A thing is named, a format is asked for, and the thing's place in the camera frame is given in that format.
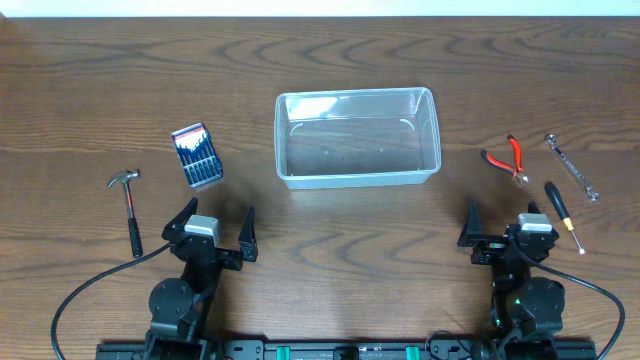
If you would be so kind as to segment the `small claw hammer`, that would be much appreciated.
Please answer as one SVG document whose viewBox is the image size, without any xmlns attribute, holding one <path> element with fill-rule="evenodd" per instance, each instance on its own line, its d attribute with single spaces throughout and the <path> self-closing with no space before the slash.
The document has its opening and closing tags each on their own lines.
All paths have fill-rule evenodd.
<svg viewBox="0 0 640 360">
<path fill-rule="evenodd" d="M 143 247 L 141 242 L 141 236 L 139 232 L 139 227 L 137 223 L 137 219 L 135 216 L 133 198 L 130 189 L 130 182 L 133 179 L 140 177 L 140 170 L 137 169 L 135 171 L 125 170 L 114 175 L 108 182 L 107 187 L 112 188 L 116 184 L 121 184 L 123 186 L 123 192 L 126 202 L 126 211 L 127 211 L 127 219 L 128 219 L 128 233 L 130 238 L 132 256 L 135 259 L 141 258 L 143 256 Z"/>
</svg>

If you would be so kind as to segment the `silver double ring wrench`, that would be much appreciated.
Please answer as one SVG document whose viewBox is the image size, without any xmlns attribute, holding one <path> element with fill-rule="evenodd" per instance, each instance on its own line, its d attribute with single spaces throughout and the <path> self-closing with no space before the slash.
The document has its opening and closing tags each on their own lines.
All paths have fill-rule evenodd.
<svg viewBox="0 0 640 360">
<path fill-rule="evenodd" d="M 591 202 L 598 202 L 600 199 L 599 193 L 594 189 L 592 184 L 584 177 L 584 175 L 576 168 L 576 166 L 560 150 L 557 144 L 556 136 L 553 134 L 547 134 L 545 136 L 545 141 L 549 144 L 554 155 L 560 159 L 567 170 L 575 177 L 576 181 L 583 186 L 588 199 Z"/>
</svg>

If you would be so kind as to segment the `blue screwdriver bit set case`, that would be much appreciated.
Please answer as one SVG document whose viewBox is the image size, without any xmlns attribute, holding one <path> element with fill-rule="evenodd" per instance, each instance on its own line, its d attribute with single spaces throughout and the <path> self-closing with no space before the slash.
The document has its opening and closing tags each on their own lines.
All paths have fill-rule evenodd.
<svg viewBox="0 0 640 360">
<path fill-rule="evenodd" d="M 203 123 L 196 123 L 171 134 L 187 182 L 199 188 L 224 177 L 223 165 Z"/>
</svg>

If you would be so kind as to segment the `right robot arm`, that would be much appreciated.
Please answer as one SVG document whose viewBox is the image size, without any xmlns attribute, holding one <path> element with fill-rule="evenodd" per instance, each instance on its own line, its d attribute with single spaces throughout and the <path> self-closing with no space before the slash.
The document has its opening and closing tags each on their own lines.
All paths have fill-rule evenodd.
<svg viewBox="0 0 640 360">
<path fill-rule="evenodd" d="M 472 250 L 472 264 L 491 268 L 493 326 L 492 333 L 471 345 L 472 359 L 559 357 L 553 335 L 563 328 L 564 287 L 531 275 L 531 269 L 549 256 L 558 238 L 548 217 L 533 202 L 503 234 L 485 234 L 477 203 L 471 202 L 457 246 Z"/>
</svg>

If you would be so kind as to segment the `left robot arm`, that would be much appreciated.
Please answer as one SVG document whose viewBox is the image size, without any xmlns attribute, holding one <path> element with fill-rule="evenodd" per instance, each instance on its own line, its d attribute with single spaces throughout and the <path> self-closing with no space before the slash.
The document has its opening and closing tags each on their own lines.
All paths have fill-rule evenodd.
<svg viewBox="0 0 640 360">
<path fill-rule="evenodd" d="M 238 235 L 239 248 L 219 243 L 219 222 L 196 213 L 198 199 L 164 227 L 170 252 L 184 262 L 178 278 L 158 283 L 149 296 L 152 314 L 145 338 L 145 359 L 223 359 L 224 345 L 207 333 L 207 320 L 223 271 L 241 271 L 258 257 L 255 209 L 250 208 Z"/>
</svg>

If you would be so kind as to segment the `black yellow screwdriver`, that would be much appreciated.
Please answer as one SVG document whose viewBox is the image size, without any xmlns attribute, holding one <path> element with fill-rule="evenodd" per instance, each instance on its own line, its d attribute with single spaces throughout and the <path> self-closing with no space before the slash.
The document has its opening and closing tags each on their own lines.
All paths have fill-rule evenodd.
<svg viewBox="0 0 640 360">
<path fill-rule="evenodd" d="M 576 233 L 575 233 L 575 227 L 572 223 L 569 211 L 562 199 L 561 193 L 558 190 L 558 188 L 552 183 L 552 182 L 547 182 L 544 185 L 544 190 L 545 193 L 549 199 L 549 201 L 551 202 L 552 206 L 554 207 L 554 209 L 556 210 L 557 215 L 559 216 L 560 220 L 563 222 L 563 224 L 565 225 L 565 227 L 567 228 L 567 230 L 570 232 L 571 236 L 573 237 L 577 247 L 578 247 L 578 253 L 580 255 L 585 255 L 586 254 L 586 250 L 582 247 Z"/>
</svg>

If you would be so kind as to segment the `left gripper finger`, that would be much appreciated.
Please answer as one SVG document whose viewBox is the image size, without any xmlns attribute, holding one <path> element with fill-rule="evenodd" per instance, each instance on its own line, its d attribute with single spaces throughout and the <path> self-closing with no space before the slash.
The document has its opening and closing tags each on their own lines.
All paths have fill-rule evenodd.
<svg viewBox="0 0 640 360">
<path fill-rule="evenodd" d="M 164 227 L 162 234 L 171 235 L 173 233 L 180 233 L 184 231 L 184 227 L 189 218 L 197 211 L 198 199 L 193 197 L 185 207 Z"/>
<path fill-rule="evenodd" d="M 244 224 L 238 236 L 238 243 L 243 253 L 257 253 L 257 239 L 255 233 L 255 209 L 249 208 Z"/>
</svg>

